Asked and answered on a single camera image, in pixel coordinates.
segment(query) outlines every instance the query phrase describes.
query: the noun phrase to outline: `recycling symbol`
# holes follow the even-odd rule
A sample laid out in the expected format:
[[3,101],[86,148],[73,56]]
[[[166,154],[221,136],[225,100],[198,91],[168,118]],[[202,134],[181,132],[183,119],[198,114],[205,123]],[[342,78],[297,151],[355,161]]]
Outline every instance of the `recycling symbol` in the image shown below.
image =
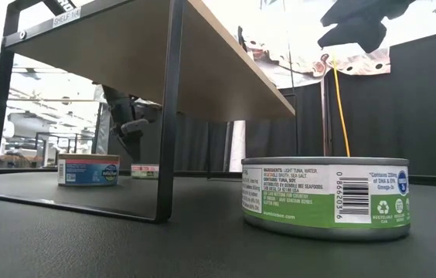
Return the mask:
[[388,214],[388,211],[390,210],[390,208],[388,207],[388,203],[387,201],[380,201],[380,204],[378,205],[378,212],[380,214]]

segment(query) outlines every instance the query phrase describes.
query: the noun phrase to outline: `can lid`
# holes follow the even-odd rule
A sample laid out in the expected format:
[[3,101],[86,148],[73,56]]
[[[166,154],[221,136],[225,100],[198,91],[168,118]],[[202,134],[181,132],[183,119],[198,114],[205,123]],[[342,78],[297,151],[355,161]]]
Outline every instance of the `can lid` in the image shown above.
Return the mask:
[[408,166],[403,158],[345,158],[345,157],[282,157],[282,158],[245,158],[247,164],[344,164],[344,165],[391,165]]

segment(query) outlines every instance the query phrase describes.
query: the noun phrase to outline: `shelf label sticker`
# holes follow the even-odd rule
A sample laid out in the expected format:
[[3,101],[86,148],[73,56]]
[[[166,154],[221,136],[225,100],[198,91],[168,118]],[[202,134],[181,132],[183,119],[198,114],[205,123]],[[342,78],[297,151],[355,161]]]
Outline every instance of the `shelf label sticker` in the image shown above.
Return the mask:
[[53,19],[53,28],[62,26],[77,19],[80,19],[80,7],[56,16]]

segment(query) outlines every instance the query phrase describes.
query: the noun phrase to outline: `yellow cable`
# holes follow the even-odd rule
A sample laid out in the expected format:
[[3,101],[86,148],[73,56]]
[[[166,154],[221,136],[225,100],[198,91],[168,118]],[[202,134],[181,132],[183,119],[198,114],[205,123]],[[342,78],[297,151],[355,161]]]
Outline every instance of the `yellow cable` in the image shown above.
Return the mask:
[[342,121],[343,137],[345,138],[345,149],[347,150],[347,157],[350,158],[349,138],[347,137],[347,129],[345,128],[345,120],[343,119],[342,101],[340,100],[339,76],[336,73],[335,56],[333,56],[333,73],[335,74],[336,98],[339,102],[340,120]]

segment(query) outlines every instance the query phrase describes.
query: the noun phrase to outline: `black wall panel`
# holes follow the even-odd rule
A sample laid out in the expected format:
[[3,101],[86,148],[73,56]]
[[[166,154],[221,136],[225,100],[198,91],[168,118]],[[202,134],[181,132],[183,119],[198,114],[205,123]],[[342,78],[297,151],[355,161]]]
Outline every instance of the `black wall panel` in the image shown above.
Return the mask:
[[293,118],[246,123],[246,157],[322,156],[320,85],[281,90],[296,109]]

